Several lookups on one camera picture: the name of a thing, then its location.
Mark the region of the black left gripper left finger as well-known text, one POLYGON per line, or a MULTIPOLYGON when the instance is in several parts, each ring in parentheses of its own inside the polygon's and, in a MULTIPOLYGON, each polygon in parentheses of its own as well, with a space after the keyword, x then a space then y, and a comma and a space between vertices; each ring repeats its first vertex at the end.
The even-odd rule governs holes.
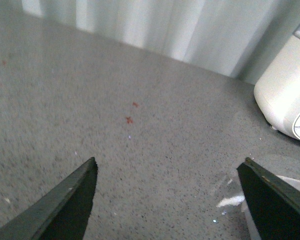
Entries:
POLYGON ((0 228, 0 240, 82 240, 93 208, 98 165, 91 157, 0 228))

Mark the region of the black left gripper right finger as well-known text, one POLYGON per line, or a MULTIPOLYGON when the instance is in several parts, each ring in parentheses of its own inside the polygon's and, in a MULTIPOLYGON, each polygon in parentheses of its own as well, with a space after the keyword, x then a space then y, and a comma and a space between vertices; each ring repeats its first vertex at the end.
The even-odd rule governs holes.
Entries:
POLYGON ((300 240, 300 190, 249 157, 237 172, 260 238, 300 240))

